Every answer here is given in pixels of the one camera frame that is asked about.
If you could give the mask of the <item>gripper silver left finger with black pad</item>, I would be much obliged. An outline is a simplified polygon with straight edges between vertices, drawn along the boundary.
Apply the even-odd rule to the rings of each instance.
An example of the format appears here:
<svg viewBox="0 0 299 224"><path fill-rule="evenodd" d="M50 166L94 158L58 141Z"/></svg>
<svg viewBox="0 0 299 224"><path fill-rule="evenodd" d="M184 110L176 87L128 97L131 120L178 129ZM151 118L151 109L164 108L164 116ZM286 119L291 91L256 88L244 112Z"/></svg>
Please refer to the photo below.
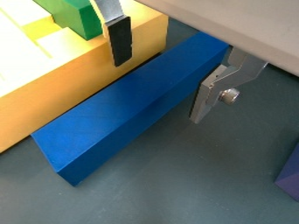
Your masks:
<svg viewBox="0 0 299 224"><path fill-rule="evenodd" d="M132 58L131 17L123 12L119 0L90 0L98 14L104 37L108 39L114 64L123 65Z"/></svg>

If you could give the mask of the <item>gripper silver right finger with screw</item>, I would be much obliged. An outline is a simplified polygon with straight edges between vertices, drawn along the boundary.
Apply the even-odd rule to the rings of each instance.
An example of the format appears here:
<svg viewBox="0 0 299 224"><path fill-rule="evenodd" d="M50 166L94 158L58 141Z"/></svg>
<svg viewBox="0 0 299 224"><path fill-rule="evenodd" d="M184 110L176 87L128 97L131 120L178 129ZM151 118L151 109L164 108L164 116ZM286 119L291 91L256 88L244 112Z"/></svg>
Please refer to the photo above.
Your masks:
<svg viewBox="0 0 299 224"><path fill-rule="evenodd" d="M236 87L252 81L266 66L264 60L236 47L232 48L228 66L219 65L200 83L191 110L191 120L195 123L200 122L218 102L231 105L236 101L239 97Z"/></svg>

